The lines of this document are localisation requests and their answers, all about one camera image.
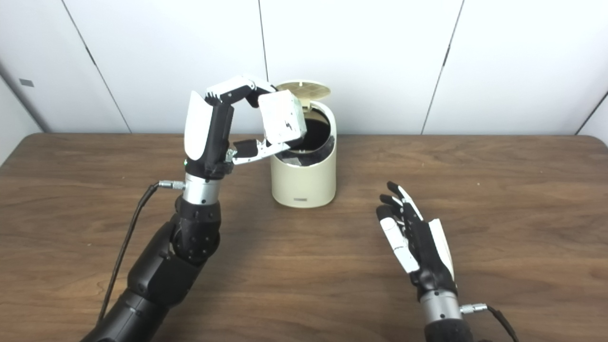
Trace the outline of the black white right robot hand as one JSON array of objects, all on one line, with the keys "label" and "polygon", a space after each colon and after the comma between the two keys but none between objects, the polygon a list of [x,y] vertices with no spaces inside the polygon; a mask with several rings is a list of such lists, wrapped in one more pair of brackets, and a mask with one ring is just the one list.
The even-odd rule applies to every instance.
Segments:
[{"label": "black white right robot hand", "polygon": [[457,295],[452,257],[440,219],[423,218],[412,197],[395,182],[388,181],[387,188],[392,195],[380,195],[382,204],[376,214],[418,297],[439,291]]}]

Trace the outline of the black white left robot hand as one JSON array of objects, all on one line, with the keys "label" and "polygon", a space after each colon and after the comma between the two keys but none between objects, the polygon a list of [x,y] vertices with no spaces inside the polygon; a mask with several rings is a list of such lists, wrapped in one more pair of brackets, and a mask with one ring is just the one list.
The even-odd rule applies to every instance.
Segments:
[{"label": "black white left robot hand", "polygon": [[[260,110],[262,141],[230,142],[234,104],[241,100]],[[208,87],[204,95],[191,92],[184,130],[185,171],[194,177],[220,180],[232,173],[235,165],[291,149],[304,140],[306,133],[302,105],[291,91],[279,91],[251,76],[235,76]]]}]

